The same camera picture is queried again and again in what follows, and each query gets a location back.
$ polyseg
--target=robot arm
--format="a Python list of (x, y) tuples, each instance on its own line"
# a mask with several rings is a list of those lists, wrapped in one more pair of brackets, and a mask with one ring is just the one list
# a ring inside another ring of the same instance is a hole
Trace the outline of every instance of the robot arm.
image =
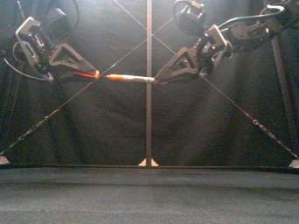
[[(232, 57), (234, 53), (256, 50), (299, 21), (298, 2), (289, 0), (269, 5), (258, 16), (234, 18), (205, 31), (202, 28), (206, 19), (204, 5), (194, 1), (177, 3), (187, 5), (175, 15), (177, 24), (187, 34), (198, 34), (201, 38), (193, 48), (183, 48), (174, 55), (154, 77), (158, 84), (189, 82), (199, 75), (210, 74), (224, 58)], [(249, 20), (257, 20), (257, 24), (250, 26), (240, 24), (241, 21)]]

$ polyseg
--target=cable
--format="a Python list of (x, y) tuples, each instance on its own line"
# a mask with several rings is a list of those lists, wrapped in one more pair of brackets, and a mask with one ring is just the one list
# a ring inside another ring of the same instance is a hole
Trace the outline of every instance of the cable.
[(236, 17), (232, 20), (229, 20), (226, 23), (224, 23), (220, 28), (224, 29), (226, 26), (229, 26), (230, 24), (234, 24), (240, 21), (250, 21), (250, 20), (260, 20), (264, 18), (274, 18), (277, 16), (280, 16), (285, 11), (286, 11), (286, 7), (280, 6), (280, 5), (269, 5), (268, 8), (270, 10), (280, 10), (276, 13), (272, 14), (266, 14), (266, 15), (258, 15), (258, 16), (252, 16), (252, 17)]
[(38, 77), (34, 77), (31, 76), (30, 74), (27, 73), (23, 73), (21, 70), (18, 70), (15, 68), (15, 66), (9, 62), (9, 60), (5, 58), (5, 63), (21, 74), (23, 75), (25, 77), (30, 78), (30, 79), (34, 79), (34, 80), (38, 80), (38, 81), (49, 81), (47, 79), (43, 79), (43, 78), (38, 78)]

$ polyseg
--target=orange marker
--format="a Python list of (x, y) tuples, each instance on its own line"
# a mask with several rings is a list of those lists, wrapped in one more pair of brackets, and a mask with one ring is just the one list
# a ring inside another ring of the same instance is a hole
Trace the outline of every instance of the orange marker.
[(110, 74), (107, 78), (113, 81), (134, 81), (134, 82), (143, 82), (143, 83), (155, 83), (155, 78), (145, 77), (145, 76), (134, 76), (129, 74)]

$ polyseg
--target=black curtain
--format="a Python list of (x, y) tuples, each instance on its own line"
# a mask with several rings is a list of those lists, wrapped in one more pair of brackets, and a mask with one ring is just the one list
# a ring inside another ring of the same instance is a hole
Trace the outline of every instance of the black curtain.
[[(101, 72), (146, 75), (146, 1), (78, 2), (79, 27), (65, 41)], [(174, 2), (154, 1), (154, 74), (174, 53), (185, 46), (193, 47), (198, 41), (181, 32), (171, 20)], [(262, 1), (199, 2), (205, 3), (208, 26), (256, 15), (264, 9)], [(62, 8), (74, 24), (78, 15), (73, 1), (58, 1), (54, 7)], [(294, 85), (298, 84), (297, 62), (288, 65)], [(25, 71), (33, 72), (29, 66)], [(3, 67), (2, 88), (6, 91), (6, 83), (15, 76)], [(292, 145), (270, 43), (225, 59), (206, 79), (286, 145)], [(5, 146), (89, 84), (90, 80), (53, 85), (22, 78)], [(292, 163), (288, 151), (205, 79), (154, 86), (153, 97), (153, 156), (159, 165), (288, 166)], [(2, 97), (2, 108), (6, 103)], [(146, 158), (146, 107), (145, 84), (101, 78), (6, 155), (15, 163), (138, 165)]]

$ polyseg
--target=vertical pole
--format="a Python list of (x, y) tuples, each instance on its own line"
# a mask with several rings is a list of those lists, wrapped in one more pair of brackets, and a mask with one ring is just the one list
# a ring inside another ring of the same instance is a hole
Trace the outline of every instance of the vertical pole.
[[(147, 77), (153, 77), (153, 0), (147, 0)], [(153, 85), (146, 85), (146, 166), (153, 166)]]

